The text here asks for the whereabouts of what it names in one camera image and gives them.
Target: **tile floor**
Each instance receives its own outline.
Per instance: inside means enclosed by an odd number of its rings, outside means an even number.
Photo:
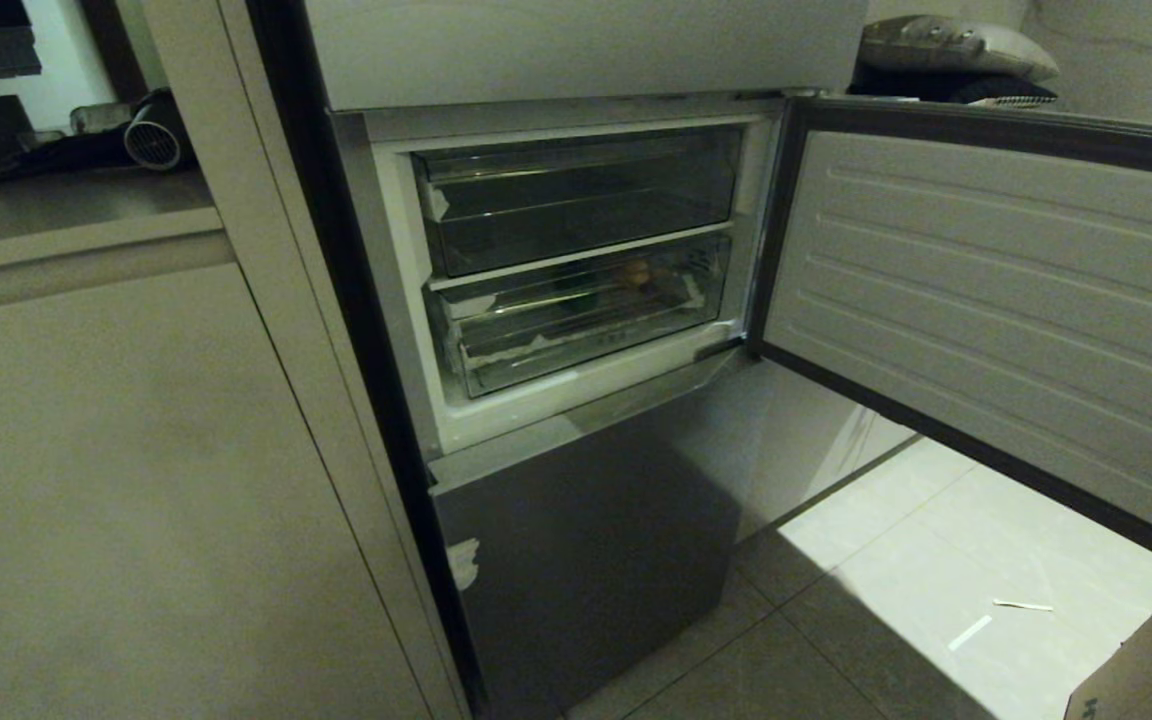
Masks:
[[[1152,553],[920,439],[742,543],[717,611],[566,717],[1059,719],[1150,611]]]

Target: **refrigerator upper door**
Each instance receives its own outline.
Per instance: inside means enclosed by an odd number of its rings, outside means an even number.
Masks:
[[[306,0],[333,109],[844,88],[865,0]]]
[[[751,342],[1152,548],[1152,127],[790,109]]]

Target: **freezer drawer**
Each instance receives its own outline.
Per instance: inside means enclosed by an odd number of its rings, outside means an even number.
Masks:
[[[431,462],[483,717],[556,717],[717,606],[770,369],[712,357]]]
[[[433,291],[435,334],[483,396],[714,320],[730,247],[710,233]]]
[[[430,258],[448,276],[721,223],[740,127],[415,154]]]

